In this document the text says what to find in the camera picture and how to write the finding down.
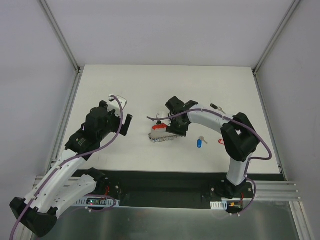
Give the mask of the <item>keyring with red tag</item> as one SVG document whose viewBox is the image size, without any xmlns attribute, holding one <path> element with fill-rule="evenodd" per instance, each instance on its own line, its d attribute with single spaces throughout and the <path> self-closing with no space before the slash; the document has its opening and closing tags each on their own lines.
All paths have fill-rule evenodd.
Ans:
<svg viewBox="0 0 320 240">
<path fill-rule="evenodd" d="M 167 132 L 167 125 L 158 121 L 151 128 L 151 132 L 148 134 L 148 138 L 153 143 L 160 143 L 165 141 L 171 141 L 177 139 L 179 136 L 173 133 Z"/>
</svg>

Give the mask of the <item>blue head key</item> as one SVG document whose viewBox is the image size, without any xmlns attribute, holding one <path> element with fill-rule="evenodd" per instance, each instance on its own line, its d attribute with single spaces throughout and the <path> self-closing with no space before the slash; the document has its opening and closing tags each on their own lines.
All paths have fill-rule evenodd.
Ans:
<svg viewBox="0 0 320 240">
<path fill-rule="evenodd" d="M 197 147 L 200 149 L 202 148 L 203 144 L 208 144 L 208 142 L 205 140 L 205 138 L 203 136 L 200 136 L 197 140 Z"/>
</svg>

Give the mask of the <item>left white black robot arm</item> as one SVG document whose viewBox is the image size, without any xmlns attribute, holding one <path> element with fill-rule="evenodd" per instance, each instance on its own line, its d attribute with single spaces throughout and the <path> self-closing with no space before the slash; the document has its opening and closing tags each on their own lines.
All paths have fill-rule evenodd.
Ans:
<svg viewBox="0 0 320 240">
<path fill-rule="evenodd" d="M 126 105 L 127 100 L 119 95 L 110 95 L 108 101 L 100 101 L 69 138 L 62 154 L 39 184 L 25 197 L 15 197 L 10 202 L 16 218 L 11 240 L 15 238 L 19 224 L 37 237 L 47 235 L 63 213 L 84 196 L 109 198 L 107 177 L 95 168 L 86 170 L 76 183 L 68 187 L 65 184 L 94 153 L 111 145 L 119 135 L 127 135 L 133 117 L 124 115 Z"/>
</svg>

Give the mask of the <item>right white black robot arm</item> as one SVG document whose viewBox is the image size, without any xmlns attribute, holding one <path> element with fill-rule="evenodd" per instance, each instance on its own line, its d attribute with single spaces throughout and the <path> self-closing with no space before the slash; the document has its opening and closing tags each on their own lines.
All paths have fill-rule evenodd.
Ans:
<svg viewBox="0 0 320 240">
<path fill-rule="evenodd" d="M 215 193 L 227 199 L 237 197 L 246 184 L 249 158 L 256 151 L 260 140 L 253 134 L 254 128 L 243 113 L 233 115 L 230 120 L 218 113 L 200 109 L 198 102 L 184 103 L 176 96 L 165 104 L 172 118 L 167 132 L 180 137 L 187 135 L 190 124 L 198 124 L 221 134 L 224 147 L 230 156 L 229 169 L 223 182 L 215 185 Z"/>
</svg>

